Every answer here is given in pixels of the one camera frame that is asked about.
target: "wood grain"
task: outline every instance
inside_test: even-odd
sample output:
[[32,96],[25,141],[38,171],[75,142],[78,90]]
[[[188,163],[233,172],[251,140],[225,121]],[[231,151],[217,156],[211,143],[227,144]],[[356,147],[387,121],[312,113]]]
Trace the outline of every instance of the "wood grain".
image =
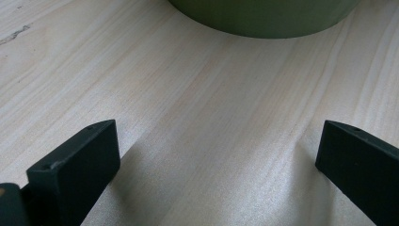
[[399,146],[399,3],[257,40],[166,0],[1,1],[0,181],[116,119],[119,174],[84,225],[373,225],[314,167],[324,120]]

